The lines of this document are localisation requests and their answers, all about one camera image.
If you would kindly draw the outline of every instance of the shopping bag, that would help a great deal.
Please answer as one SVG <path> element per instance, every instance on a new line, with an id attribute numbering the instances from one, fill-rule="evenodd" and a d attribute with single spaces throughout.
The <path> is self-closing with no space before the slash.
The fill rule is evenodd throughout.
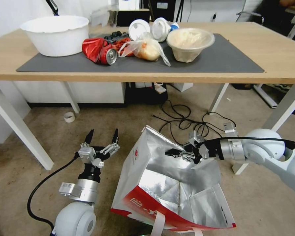
<path id="1" fill-rule="evenodd" d="M 172 148 L 183 150 L 151 127 L 143 129 L 123 164 L 111 211 L 150 225 L 159 212 L 164 229 L 178 232 L 236 227 L 217 161 L 195 165 L 166 156 Z"/>

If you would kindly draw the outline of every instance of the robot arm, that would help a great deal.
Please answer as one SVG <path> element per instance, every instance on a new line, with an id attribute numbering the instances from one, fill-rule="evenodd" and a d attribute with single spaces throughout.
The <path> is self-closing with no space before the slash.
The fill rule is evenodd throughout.
<path id="1" fill-rule="evenodd" d="M 293 145 L 286 146 L 283 141 L 274 140 L 234 139 L 238 137 L 234 124 L 226 123 L 224 128 L 226 134 L 224 139 L 205 141 L 194 131 L 189 135 L 189 142 L 183 145 L 185 151 L 171 149 L 165 154 L 181 157 L 195 164 L 209 157 L 236 161 L 247 158 L 276 173 L 287 186 L 295 191 L 295 147 L 292 147 Z M 245 137 L 281 139 L 278 133 L 269 129 L 255 129 Z M 280 161 L 279 159 L 283 156 L 285 160 Z"/>
<path id="2" fill-rule="evenodd" d="M 60 194 L 68 196 L 74 202 L 63 208 L 57 218 L 53 235 L 90 236 L 94 230 L 96 216 L 94 205 L 97 197 L 97 185 L 100 182 L 101 168 L 104 160 L 111 157 L 120 148 L 118 129 L 115 130 L 112 143 L 107 147 L 90 146 L 94 130 L 86 136 L 78 151 L 84 171 L 78 176 L 76 184 L 62 183 Z"/>

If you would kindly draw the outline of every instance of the black cable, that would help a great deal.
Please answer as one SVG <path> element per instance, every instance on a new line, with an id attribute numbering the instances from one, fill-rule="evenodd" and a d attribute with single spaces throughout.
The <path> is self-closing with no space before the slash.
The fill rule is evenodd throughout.
<path id="1" fill-rule="evenodd" d="M 178 22 L 180 10 L 181 10 L 181 7 L 182 7 L 182 2 L 183 2 L 183 0 L 180 0 L 180 4 L 179 4 L 179 8 L 178 8 L 177 17 L 176 17 L 176 21 L 175 22 Z"/>
<path id="2" fill-rule="evenodd" d="M 183 17 L 183 10 L 184 10 L 184 3 L 185 3 L 185 0 L 182 0 L 182 5 L 181 5 L 181 12 L 180 12 L 180 22 L 181 22 L 181 18 Z"/>
<path id="3" fill-rule="evenodd" d="M 164 110 L 164 107 L 163 107 L 163 106 L 164 106 L 164 104 L 165 104 L 166 102 L 169 102 L 169 103 L 170 103 L 171 109 L 173 110 L 173 112 L 174 112 L 177 116 L 176 116 L 176 115 L 171 115 L 171 114 L 169 114 L 168 112 L 166 112 L 166 111 Z M 187 109 L 187 114 L 184 115 L 184 114 L 182 114 L 181 112 L 178 112 L 178 111 L 177 111 L 177 108 L 179 108 L 179 107 L 180 107 L 180 108 L 186 108 L 186 109 Z M 161 118 L 161 117 L 158 117 L 158 116 L 153 115 L 153 117 L 158 118 L 158 119 L 160 119 L 160 120 L 162 120 L 162 121 L 165 121 L 165 123 L 164 123 L 164 124 L 162 125 L 162 127 L 159 129 L 159 132 L 161 132 L 162 129 L 163 129 L 167 124 L 169 124 L 169 126 L 170 126 L 170 133 L 171 133 L 171 136 L 172 136 L 173 140 L 174 140 L 177 144 L 179 144 L 179 145 L 182 145 L 182 144 L 179 143 L 179 142 L 175 139 L 175 137 L 174 137 L 174 135 L 173 135 L 173 132 L 172 132 L 172 123 L 173 123 L 173 122 L 178 122 L 178 127 L 179 127 L 179 129 L 181 129 L 181 130 L 188 129 L 188 128 L 190 128 L 193 124 L 195 124 L 195 125 L 193 126 L 193 130 L 196 130 L 196 129 L 197 129 L 197 133 L 199 133 L 199 130 L 202 128 L 202 131 L 201 131 L 201 136 L 202 136 L 202 137 L 206 137 L 206 136 L 209 134 L 210 130 L 212 130 L 212 131 L 214 131 L 215 133 L 217 133 L 220 137 L 222 137 L 222 136 L 221 136 L 221 134 L 220 134 L 217 130 L 220 130 L 220 131 L 222 131 L 222 132 L 224 133 L 224 130 L 223 130 L 223 129 L 220 129 L 220 128 L 216 127 L 215 125 L 213 125 L 213 124 L 211 124 L 211 123 L 209 123 L 209 122 L 204 121 L 204 117 L 205 117 L 206 115 L 209 115 L 210 113 L 217 114 L 217 115 L 219 115 L 220 117 L 222 117 L 222 118 L 224 118 L 224 119 L 227 119 L 227 120 L 233 122 L 234 126 L 236 127 L 236 123 L 235 123 L 233 120 L 231 120 L 231 119 L 229 119 L 229 118 L 226 118 L 226 117 L 220 115 L 220 114 L 217 113 L 217 112 L 207 112 L 206 114 L 204 114 L 204 115 L 202 116 L 201 121 L 195 121 L 195 120 L 192 120 L 192 119 L 189 118 L 190 115 L 191 115 L 191 109 L 190 109 L 188 106 L 183 105 L 183 104 L 175 104 L 175 105 L 173 105 L 172 102 L 171 102 L 170 100 L 166 100 L 166 101 L 161 105 L 161 110 L 162 110 L 163 113 L 165 113 L 167 116 L 169 116 L 169 117 L 172 118 L 173 120 L 166 120 L 166 119 L 164 119 L 164 118 Z"/>
<path id="4" fill-rule="evenodd" d="M 50 175 L 48 175 L 46 178 L 44 178 L 35 188 L 34 190 L 31 192 L 31 194 L 29 195 L 29 199 L 27 201 L 27 212 L 29 214 L 29 216 L 35 220 L 41 221 L 41 222 L 45 222 L 47 223 L 50 227 L 51 227 L 51 231 L 53 231 L 53 223 L 47 219 L 38 217 L 36 215 L 34 215 L 34 213 L 32 212 L 31 208 L 30 208 L 30 203 L 32 201 L 32 198 L 35 194 L 35 192 L 37 191 L 37 189 L 45 182 L 47 181 L 50 177 L 54 176 L 55 174 L 57 174 L 58 172 L 62 171 L 63 169 L 65 169 L 66 167 L 68 167 L 72 162 L 74 162 L 77 158 L 79 157 L 79 153 L 75 152 L 75 155 L 73 157 L 73 159 L 71 161 L 69 161 L 67 164 L 65 164 L 63 167 L 57 169 L 56 171 L 54 171 L 53 173 L 51 173 Z"/>
<path id="5" fill-rule="evenodd" d="M 166 112 L 166 111 L 164 110 L 163 106 L 164 106 L 164 104 L 165 104 L 167 101 L 170 103 L 170 106 L 171 106 L 172 110 L 174 111 L 174 113 L 177 114 L 179 117 L 174 116 L 174 115 L 170 115 L 168 112 Z M 187 110 L 188 110 L 187 115 L 183 115 L 182 113 L 178 112 L 177 109 L 175 109 L 175 108 L 177 108 L 177 107 L 184 107 L 184 108 L 187 108 Z M 198 128 L 197 128 L 197 133 L 199 133 L 199 130 L 202 128 L 202 131 L 201 131 L 201 136 L 202 136 L 202 137 L 206 137 L 206 136 L 209 134 L 209 131 L 210 131 L 210 130 L 214 131 L 215 133 L 217 133 L 217 134 L 220 136 L 220 138 L 215 138 L 215 139 L 205 140 L 205 141 L 199 143 L 199 144 L 198 144 L 199 146 L 201 146 L 202 144 L 209 143 L 209 142 L 216 142 L 216 141 L 225 140 L 225 139 L 248 139 L 248 140 L 270 140 L 270 141 L 281 141 L 281 142 L 284 142 L 284 143 L 285 143 L 285 146 L 295 146 L 295 141 L 288 140 L 288 139 L 277 139 L 277 138 L 256 138 L 256 137 L 222 137 L 221 134 L 220 134 L 217 130 L 215 130 L 214 128 L 216 128 L 216 129 L 218 129 L 218 130 L 220 130 L 220 131 L 223 131 L 223 133 L 224 133 L 224 130 L 223 130 L 223 129 L 220 129 L 220 128 L 218 128 L 218 127 L 216 127 L 215 125 L 213 125 L 213 124 L 211 124 L 211 123 L 209 123 L 209 122 L 205 122 L 205 121 L 204 121 L 204 117 L 205 117 L 206 115 L 209 115 L 210 113 L 214 113 L 214 114 L 217 114 L 217 115 L 219 115 L 220 117 L 222 117 L 222 118 L 224 118 L 224 119 L 226 119 L 226 120 L 231 121 L 231 122 L 234 124 L 235 127 L 236 127 L 236 123 L 235 123 L 233 120 L 231 120 L 231 119 L 229 119 L 229 118 L 226 118 L 226 117 L 220 115 L 220 114 L 217 113 L 217 112 L 207 112 L 207 113 L 205 113 L 205 114 L 202 116 L 201 121 L 194 121 L 194 120 L 188 118 L 188 117 L 190 117 L 190 115 L 191 115 L 191 109 L 190 109 L 188 106 L 183 105 L 183 104 L 176 104 L 176 105 L 173 105 L 173 104 L 171 103 L 170 100 L 166 100 L 166 101 L 161 105 L 161 110 L 162 110 L 162 112 L 164 112 L 167 116 L 169 116 L 170 118 L 172 118 L 172 119 L 174 119 L 174 120 L 166 120 L 166 119 L 164 119 L 164 118 L 161 118 L 161 117 L 158 117 L 158 116 L 156 116 L 156 115 L 153 115 L 153 117 L 158 118 L 158 119 L 160 119 L 160 120 L 162 120 L 162 121 L 165 121 L 165 123 L 164 123 L 164 124 L 162 125 L 162 127 L 159 129 L 159 132 L 161 132 L 162 129 L 163 129 L 167 124 L 169 124 L 169 126 L 170 126 L 170 133 L 171 133 L 171 136 L 173 137 L 174 141 L 175 141 L 177 144 L 179 144 L 179 145 L 183 145 L 183 144 L 179 143 L 179 142 L 175 139 L 175 137 L 174 137 L 174 135 L 173 135 L 173 132 L 172 132 L 172 122 L 179 122 L 178 127 L 179 127 L 179 129 L 181 129 L 181 130 L 188 129 L 188 128 L 191 127 L 192 124 L 195 124 L 194 127 L 193 127 L 193 130 L 196 130 L 196 128 L 198 127 Z M 182 127 L 182 124 L 184 124 L 185 122 L 188 122 L 188 124 L 185 125 L 184 127 Z"/>
<path id="6" fill-rule="evenodd" d="M 189 21 L 189 17 L 191 15 L 191 9 L 192 9 L 191 7 L 192 7 L 192 0 L 190 0 L 190 12 L 189 12 L 189 16 L 188 16 L 187 22 Z"/>
<path id="7" fill-rule="evenodd" d="M 209 142 L 215 142 L 215 141 L 220 141 L 220 140 L 225 140 L 225 139 L 270 140 L 270 141 L 282 141 L 282 142 L 285 142 L 285 143 L 295 144 L 295 141 L 288 140 L 288 139 L 256 138 L 256 137 L 221 137 L 221 138 L 205 140 L 205 141 L 199 143 L 199 146 L 201 146 L 202 144 L 209 143 Z"/>

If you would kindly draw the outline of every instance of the white plastic bowl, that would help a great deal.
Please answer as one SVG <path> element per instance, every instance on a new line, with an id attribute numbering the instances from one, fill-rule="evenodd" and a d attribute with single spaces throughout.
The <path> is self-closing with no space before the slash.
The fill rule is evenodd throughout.
<path id="1" fill-rule="evenodd" d="M 20 28 L 41 54 L 59 57 L 82 52 L 82 43 L 89 38 L 88 24 L 80 16 L 48 16 L 27 21 Z"/>
<path id="2" fill-rule="evenodd" d="M 172 48 L 175 59 L 186 63 L 192 62 L 214 42 L 212 33 L 196 28 L 176 29 L 167 36 L 167 44 Z"/>

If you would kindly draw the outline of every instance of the white cup lid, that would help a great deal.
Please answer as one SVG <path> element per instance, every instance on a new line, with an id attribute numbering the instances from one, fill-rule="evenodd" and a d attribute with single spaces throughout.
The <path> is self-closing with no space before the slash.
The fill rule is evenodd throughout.
<path id="1" fill-rule="evenodd" d="M 170 31 L 170 26 L 164 18 L 157 18 L 152 25 L 152 35 L 159 41 L 163 42 Z"/>
<path id="2" fill-rule="evenodd" d="M 144 32 L 151 32 L 150 25 L 145 20 L 135 20 L 129 26 L 128 34 L 133 41 L 137 40 Z"/>

